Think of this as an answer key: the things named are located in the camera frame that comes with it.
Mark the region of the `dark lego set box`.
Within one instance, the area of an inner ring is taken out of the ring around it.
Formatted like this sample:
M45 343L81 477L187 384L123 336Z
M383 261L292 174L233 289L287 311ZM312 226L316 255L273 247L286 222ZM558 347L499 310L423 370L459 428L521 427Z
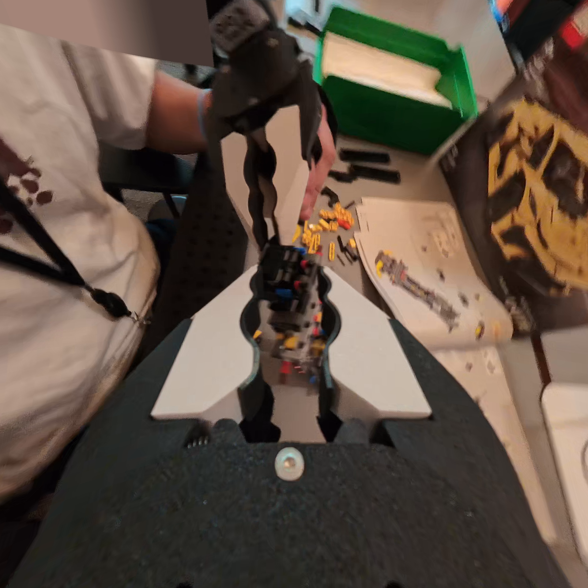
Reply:
M513 82L440 166L517 335L587 325L587 134Z

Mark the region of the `long black lego beam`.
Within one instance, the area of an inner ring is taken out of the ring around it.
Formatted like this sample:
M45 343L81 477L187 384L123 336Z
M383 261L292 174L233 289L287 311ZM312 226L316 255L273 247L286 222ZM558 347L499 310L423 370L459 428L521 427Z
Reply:
M339 158L352 165L388 165L390 163L390 155L387 152L365 149L340 149Z
M392 185L399 185L401 182L399 171L358 164L349 165L346 171L336 171L333 169L329 171L328 177L341 183L352 183L358 179L378 181Z

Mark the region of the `person's left forearm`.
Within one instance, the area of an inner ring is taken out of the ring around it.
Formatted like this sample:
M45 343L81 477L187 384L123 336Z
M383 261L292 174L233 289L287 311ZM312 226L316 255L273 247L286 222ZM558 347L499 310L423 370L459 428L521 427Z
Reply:
M201 89L157 70L146 123L145 146L174 155L207 150L199 135L197 98Z

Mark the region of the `grey lego car chassis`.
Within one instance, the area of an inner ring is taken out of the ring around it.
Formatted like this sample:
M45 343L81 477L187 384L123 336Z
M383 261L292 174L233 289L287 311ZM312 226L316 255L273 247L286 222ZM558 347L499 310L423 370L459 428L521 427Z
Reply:
M277 362L280 384L305 378L318 384L326 335L322 327L319 276L322 252L271 240L261 253L261 301L267 304L265 329L271 332L266 344Z

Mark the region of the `lego instruction booklet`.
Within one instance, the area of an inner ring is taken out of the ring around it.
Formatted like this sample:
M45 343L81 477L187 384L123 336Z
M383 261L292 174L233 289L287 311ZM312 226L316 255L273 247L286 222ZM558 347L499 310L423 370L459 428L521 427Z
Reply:
M499 355L511 316L480 280L459 219L444 202L365 197L355 242L394 317L466 390L506 449L548 544L557 530Z

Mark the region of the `person's white shirt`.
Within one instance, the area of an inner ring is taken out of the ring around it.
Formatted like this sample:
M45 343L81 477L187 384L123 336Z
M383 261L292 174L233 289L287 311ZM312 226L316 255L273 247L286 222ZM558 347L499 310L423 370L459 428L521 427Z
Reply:
M1 26L1 176L81 276L143 319L159 262L102 187L99 142L145 145L150 58ZM121 381L143 335L83 290L1 263L1 501L65 448Z

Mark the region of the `green plastic bin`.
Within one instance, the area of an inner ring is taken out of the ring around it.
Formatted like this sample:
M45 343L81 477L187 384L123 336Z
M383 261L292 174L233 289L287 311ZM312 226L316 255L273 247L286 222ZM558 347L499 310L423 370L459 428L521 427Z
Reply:
M477 117L462 45L334 5L313 75L343 135L431 155Z

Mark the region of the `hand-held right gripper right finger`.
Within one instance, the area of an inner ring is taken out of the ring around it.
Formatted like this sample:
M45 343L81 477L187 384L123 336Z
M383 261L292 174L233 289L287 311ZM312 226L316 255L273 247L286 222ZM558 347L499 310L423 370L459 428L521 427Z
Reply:
M393 320L329 268L318 293L326 335L319 371L319 429L334 441L358 421L370 438L386 420L425 420L432 408L393 329Z

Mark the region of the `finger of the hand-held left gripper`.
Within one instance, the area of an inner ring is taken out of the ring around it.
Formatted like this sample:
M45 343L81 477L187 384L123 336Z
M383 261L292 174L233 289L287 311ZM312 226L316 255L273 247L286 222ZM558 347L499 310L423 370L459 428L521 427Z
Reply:
M258 179L263 196L263 218L268 228L269 240L276 245L281 243L279 225L276 220L275 210L277 206L277 190L274 185L274 177L277 168L277 157L273 146L270 144L266 132L257 133L257 145L261 150L261 170Z
M249 195L247 209L252 219L252 234L259 249L264 249L268 242L268 227L263 215L264 195L259 178L266 171L266 153L251 137L246 137L247 150L243 164L243 175Z

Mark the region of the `dark chair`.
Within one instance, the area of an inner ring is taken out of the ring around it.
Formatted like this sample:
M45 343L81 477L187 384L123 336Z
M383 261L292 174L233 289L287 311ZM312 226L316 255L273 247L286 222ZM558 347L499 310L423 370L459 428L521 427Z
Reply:
M143 148L129 151L99 143L99 178L103 189L124 203L124 190L162 194L173 219L185 207L194 164L169 153Z

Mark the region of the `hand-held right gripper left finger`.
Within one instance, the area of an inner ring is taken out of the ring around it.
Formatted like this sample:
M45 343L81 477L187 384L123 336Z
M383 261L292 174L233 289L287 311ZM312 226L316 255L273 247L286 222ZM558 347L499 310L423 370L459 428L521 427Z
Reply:
M250 442L277 442L273 393L261 351L260 267L253 266L197 311L151 409L155 420L196 419L208 426L231 419Z

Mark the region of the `pile of yellow lego pieces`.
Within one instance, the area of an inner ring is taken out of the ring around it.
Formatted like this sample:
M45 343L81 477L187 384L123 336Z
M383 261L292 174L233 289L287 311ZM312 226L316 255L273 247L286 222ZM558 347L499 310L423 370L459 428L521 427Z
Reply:
M356 203L336 202L320 209L314 220L298 224L292 245L313 254L325 265L350 266L359 261L355 240Z

